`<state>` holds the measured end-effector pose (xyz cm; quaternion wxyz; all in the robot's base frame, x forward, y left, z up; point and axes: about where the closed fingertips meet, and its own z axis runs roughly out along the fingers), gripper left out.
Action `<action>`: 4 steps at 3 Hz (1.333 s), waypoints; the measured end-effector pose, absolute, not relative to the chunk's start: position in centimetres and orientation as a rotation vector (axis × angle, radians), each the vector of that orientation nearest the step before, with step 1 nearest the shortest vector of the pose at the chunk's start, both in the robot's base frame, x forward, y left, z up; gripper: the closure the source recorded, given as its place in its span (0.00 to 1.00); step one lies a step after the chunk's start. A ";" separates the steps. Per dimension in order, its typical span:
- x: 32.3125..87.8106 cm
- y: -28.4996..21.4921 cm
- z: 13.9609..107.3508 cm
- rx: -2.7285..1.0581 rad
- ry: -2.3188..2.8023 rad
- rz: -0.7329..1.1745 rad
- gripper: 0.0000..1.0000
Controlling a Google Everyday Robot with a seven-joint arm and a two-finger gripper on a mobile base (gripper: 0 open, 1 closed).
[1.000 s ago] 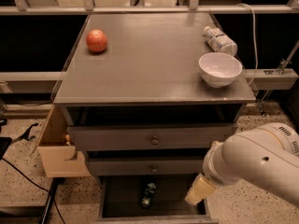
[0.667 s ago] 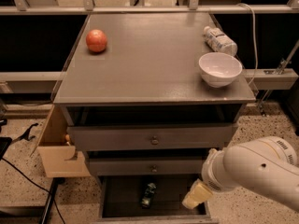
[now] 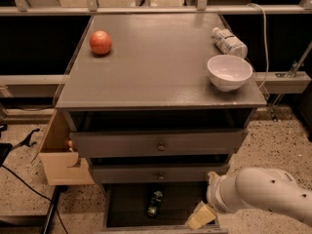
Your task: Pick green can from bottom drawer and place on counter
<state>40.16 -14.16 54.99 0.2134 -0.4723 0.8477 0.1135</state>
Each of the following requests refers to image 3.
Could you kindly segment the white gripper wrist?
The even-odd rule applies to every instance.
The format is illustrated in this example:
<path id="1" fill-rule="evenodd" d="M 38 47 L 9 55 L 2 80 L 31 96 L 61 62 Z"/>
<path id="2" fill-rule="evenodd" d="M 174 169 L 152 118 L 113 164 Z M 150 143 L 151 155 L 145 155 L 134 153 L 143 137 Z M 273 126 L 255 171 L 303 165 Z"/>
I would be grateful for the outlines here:
<path id="1" fill-rule="evenodd" d="M 209 185 L 206 197 L 208 204 L 201 201 L 186 220 L 185 225 L 192 229 L 199 229 L 216 219 L 216 212 L 220 214 L 234 214 L 237 195 L 235 177 L 230 175 L 218 175 L 209 172 Z"/>

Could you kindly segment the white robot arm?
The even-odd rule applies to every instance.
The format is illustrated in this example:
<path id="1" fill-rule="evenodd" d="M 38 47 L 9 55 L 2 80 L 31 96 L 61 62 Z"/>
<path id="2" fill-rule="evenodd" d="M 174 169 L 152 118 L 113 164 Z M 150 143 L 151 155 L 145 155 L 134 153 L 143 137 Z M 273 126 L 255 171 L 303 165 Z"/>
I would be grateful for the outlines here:
<path id="1" fill-rule="evenodd" d="M 208 203 L 201 201 L 185 222 L 199 229 L 216 219 L 216 214 L 234 214 L 260 209 L 286 215 L 312 226 L 312 192 L 299 187 L 284 170 L 245 168 L 234 175 L 209 172 Z"/>

